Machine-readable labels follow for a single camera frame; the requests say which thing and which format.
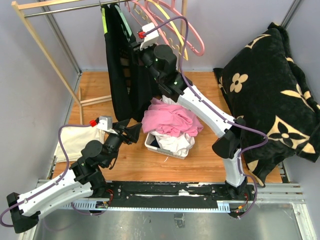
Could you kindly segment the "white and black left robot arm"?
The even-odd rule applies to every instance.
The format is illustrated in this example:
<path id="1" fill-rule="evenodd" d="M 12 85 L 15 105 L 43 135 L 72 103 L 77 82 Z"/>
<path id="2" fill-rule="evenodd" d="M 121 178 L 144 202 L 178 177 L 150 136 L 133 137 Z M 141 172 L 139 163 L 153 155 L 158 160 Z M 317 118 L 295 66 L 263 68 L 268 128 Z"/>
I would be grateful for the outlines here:
<path id="1" fill-rule="evenodd" d="M 10 193 L 6 197 L 8 208 L 1 216 L 10 213 L 12 223 L 2 221 L 1 226 L 11 227 L 15 233 L 21 234 L 68 203 L 86 197 L 103 197 L 109 186 L 101 169 L 112 170 L 121 145 L 135 144 L 139 140 L 142 123 L 129 126 L 129 122 L 129 119 L 112 122 L 109 116 L 100 116 L 90 121 L 87 127 L 97 127 L 104 131 L 108 135 L 107 139 L 104 142 L 89 141 L 76 162 L 70 163 L 67 157 L 64 171 L 40 187 L 22 194 Z"/>

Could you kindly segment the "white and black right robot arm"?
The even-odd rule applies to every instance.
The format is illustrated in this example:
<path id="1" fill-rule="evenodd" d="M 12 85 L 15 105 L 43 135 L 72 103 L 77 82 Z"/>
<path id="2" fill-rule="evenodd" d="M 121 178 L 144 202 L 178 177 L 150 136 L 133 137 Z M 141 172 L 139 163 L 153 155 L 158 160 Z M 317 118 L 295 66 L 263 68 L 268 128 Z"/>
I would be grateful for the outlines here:
<path id="1" fill-rule="evenodd" d="M 238 200 L 244 196 L 248 183 L 243 175 L 239 159 L 244 120 L 236 120 L 210 102 L 181 71 L 176 68 L 177 57 L 165 44 L 153 44 L 142 48 L 131 44 L 134 60 L 148 70 L 160 92 L 199 117 L 215 133 L 218 139 L 212 145 L 213 152 L 222 158 L 226 172 L 227 196 Z"/>

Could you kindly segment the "mint green hanger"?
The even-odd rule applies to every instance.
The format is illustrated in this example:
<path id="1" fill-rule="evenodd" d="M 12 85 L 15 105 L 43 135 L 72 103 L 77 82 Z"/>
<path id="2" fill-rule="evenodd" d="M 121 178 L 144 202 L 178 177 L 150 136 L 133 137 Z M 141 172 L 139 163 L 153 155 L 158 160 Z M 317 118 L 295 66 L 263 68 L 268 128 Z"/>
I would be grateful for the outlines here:
<path id="1" fill-rule="evenodd" d="M 123 26 L 124 26 L 124 30 L 123 31 L 125 32 L 126 37 L 128 39 L 130 39 L 130 37 L 133 35 L 133 33 L 132 33 L 132 30 L 131 30 L 131 28 L 129 26 L 129 23 L 128 23 L 125 15 L 123 14 L 123 12 L 121 10 L 120 3 L 117 4 L 117 11 L 118 11 L 118 14 L 120 16 L 120 19 L 122 20 Z"/>

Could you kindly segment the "yellow hanger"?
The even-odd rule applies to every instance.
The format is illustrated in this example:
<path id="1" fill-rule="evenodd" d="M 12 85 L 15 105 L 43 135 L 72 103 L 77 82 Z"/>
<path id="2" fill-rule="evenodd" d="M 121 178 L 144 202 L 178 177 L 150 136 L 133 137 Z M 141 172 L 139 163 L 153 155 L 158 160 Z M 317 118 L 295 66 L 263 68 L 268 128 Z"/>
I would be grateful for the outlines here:
<path id="1" fill-rule="evenodd" d="M 145 8 L 149 11 L 149 13 L 155 18 L 157 23 L 162 24 L 166 20 L 169 20 L 173 17 L 178 17 L 179 14 L 174 13 L 170 9 L 171 6 L 166 6 L 166 2 L 163 0 L 146 0 L 144 2 Z M 182 33 L 183 28 L 183 20 L 178 19 L 180 22 L 180 27 L 175 24 L 174 21 L 167 23 L 163 28 L 163 34 L 168 41 L 168 45 L 173 49 L 173 51 L 178 54 L 178 57 L 181 58 L 183 54 L 183 59 L 188 61 L 189 55 L 188 50 L 183 50 L 184 47 L 184 34 Z"/>

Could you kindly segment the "navy blue t shirt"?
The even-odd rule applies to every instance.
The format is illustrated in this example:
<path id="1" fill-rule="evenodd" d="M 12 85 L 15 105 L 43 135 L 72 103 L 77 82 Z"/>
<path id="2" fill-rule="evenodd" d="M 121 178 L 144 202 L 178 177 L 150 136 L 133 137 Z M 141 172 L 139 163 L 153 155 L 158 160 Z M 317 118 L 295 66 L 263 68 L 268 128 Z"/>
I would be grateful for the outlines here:
<path id="1" fill-rule="evenodd" d="M 159 148 L 159 143 L 156 139 L 154 139 L 150 144 L 150 146 L 155 147 L 155 148 Z"/>

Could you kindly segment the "pink t shirt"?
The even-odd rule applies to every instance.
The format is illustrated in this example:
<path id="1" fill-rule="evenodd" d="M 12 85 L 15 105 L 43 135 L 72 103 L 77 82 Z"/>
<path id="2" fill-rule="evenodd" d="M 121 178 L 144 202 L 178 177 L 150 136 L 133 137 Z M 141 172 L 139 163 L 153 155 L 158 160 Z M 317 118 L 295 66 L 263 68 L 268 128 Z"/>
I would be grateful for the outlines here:
<path id="1" fill-rule="evenodd" d="M 141 123 L 144 133 L 157 132 L 172 137 L 179 137 L 182 133 L 195 137 L 204 128 L 190 110 L 178 104 L 164 103 L 156 98 L 151 100 Z"/>

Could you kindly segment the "black t shirt with print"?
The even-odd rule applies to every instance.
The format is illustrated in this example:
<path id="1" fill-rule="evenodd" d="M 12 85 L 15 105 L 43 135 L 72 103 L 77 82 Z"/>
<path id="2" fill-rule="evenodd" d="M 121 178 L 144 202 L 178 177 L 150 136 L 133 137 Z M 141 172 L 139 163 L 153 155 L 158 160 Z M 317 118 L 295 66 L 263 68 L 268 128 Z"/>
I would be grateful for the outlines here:
<path id="1" fill-rule="evenodd" d="M 119 37 L 120 63 L 123 69 L 129 103 L 132 108 L 131 119 L 141 122 L 145 111 L 151 105 L 151 99 L 159 95 L 160 90 L 157 84 L 153 82 L 149 70 L 134 55 L 130 44 L 137 42 L 137 39 L 133 33 L 130 39 L 127 38 L 117 6 L 118 4 L 112 4 L 110 9 L 117 23 L 115 30 L 116 36 Z"/>

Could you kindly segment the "white t shirt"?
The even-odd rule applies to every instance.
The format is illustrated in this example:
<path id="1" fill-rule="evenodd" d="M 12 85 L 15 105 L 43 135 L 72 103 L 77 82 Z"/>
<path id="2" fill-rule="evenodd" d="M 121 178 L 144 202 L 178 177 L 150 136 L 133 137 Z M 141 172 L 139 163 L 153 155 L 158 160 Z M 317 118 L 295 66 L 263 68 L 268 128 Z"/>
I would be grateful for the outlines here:
<path id="1" fill-rule="evenodd" d="M 194 113 L 163 96 L 151 100 L 144 128 L 156 137 L 160 148 L 184 158 L 203 126 Z"/>

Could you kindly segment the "pink plastic hanger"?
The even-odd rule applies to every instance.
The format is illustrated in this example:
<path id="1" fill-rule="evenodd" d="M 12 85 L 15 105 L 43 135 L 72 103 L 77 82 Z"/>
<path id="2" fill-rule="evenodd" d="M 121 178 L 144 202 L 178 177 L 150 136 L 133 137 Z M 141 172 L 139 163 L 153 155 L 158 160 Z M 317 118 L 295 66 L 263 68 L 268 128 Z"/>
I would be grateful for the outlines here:
<path id="1" fill-rule="evenodd" d="M 176 13 L 179 14 L 179 16 L 186 16 L 187 13 L 187 1 L 186 0 L 182 0 L 181 3 L 181 9 L 177 9 L 176 5 L 176 1 L 175 0 L 163 0 L 166 5 L 165 6 L 170 6 L 170 9 Z M 186 23 L 183 20 L 183 26 L 182 26 L 182 30 L 181 32 L 184 35 L 184 40 L 185 40 L 185 35 L 186 35 Z M 188 33 L 191 34 L 193 36 L 193 39 L 197 42 L 196 45 L 193 45 L 190 41 L 186 42 L 186 48 L 189 49 L 190 51 L 192 51 L 196 56 L 201 57 L 204 55 L 205 53 L 205 44 L 202 40 L 202 38 L 200 37 L 200 35 L 198 34 L 198 32 L 196 31 L 196 29 L 192 26 L 191 23 L 188 24 Z"/>

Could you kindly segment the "pink hanger with metal hook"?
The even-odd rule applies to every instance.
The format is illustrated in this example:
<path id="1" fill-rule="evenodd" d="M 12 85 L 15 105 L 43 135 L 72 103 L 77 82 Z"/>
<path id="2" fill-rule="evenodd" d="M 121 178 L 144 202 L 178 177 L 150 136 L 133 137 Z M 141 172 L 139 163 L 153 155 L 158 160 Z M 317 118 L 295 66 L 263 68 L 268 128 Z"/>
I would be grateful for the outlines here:
<path id="1" fill-rule="evenodd" d="M 164 22 L 168 21 L 168 20 L 166 20 L 160 24 L 157 23 L 157 21 L 151 16 L 151 14 L 144 7 L 144 2 L 145 2 L 145 0 L 132 0 L 132 1 L 128 1 L 128 2 L 124 3 L 124 6 L 127 8 L 127 11 L 136 20 L 136 22 L 138 24 L 140 24 L 141 30 L 142 30 L 142 26 L 147 25 L 149 23 L 154 23 L 155 27 L 157 27 L 157 26 L 163 24 Z M 157 31 L 159 33 L 158 40 L 163 40 L 163 43 L 165 45 L 168 45 L 168 41 L 164 35 L 163 30 L 161 30 L 159 28 L 159 29 L 157 29 Z"/>

